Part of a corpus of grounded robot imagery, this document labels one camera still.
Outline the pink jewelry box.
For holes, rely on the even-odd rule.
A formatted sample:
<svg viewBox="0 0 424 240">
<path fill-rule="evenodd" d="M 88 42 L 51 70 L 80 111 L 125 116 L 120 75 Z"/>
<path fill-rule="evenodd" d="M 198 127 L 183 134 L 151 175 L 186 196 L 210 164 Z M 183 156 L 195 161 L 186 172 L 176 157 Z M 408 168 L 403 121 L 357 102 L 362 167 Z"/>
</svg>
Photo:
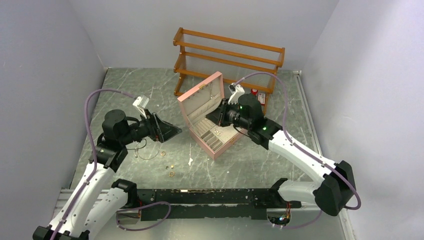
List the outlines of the pink jewelry box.
<svg viewBox="0 0 424 240">
<path fill-rule="evenodd" d="M 218 126 L 206 118 L 224 97 L 223 74 L 217 71 L 177 98 L 190 136 L 213 160 L 247 133 L 232 126 Z"/>
</svg>

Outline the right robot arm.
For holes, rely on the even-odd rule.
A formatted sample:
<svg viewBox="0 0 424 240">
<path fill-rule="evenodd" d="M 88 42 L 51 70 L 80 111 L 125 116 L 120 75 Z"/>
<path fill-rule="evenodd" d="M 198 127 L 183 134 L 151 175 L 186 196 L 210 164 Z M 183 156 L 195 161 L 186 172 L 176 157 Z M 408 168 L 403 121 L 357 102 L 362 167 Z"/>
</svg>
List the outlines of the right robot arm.
<svg viewBox="0 0 424 240">
<path fill-rule="evenodd" d="M 255 144 L 291 161 L 311 178 L 311 182 L 284 180 L 277 184 L 269 197 L 275 207 L 291 201 L 306 202 L 335 217 L 358 195 L 353 168 L 348 162 L 330 160 L 296 140 L 283 126 L 265 117 L 260 102 L 252 94 L 241 95 L 237 103 L 224 98 L 205 117 L 219 127 L 246 130 Z"/>
</svg>

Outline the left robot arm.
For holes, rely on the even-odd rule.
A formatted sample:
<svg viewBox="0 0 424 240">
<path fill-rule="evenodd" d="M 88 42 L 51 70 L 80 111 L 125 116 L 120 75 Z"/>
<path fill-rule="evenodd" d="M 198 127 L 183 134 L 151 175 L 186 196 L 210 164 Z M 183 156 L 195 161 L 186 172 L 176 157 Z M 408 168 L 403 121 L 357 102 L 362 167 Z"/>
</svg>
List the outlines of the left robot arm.
<svg viewBox="0 0 424 240">
<path fill-rule="evenodd" d="M 106 113 L 102 130 L 77 188 L 49 225 L 36 228 L 34 240 L 93 240 L 121 208 L 140 207 L 136 183 L 124 179 L 116 180 L 106 196 L 97 199 L 128 155 L 129 144 L 146 138 L 164 143 L 182 132 L 156 113 L 147 111 L 146 117 L 137 119 L 120 109 Z"/>
</svg>

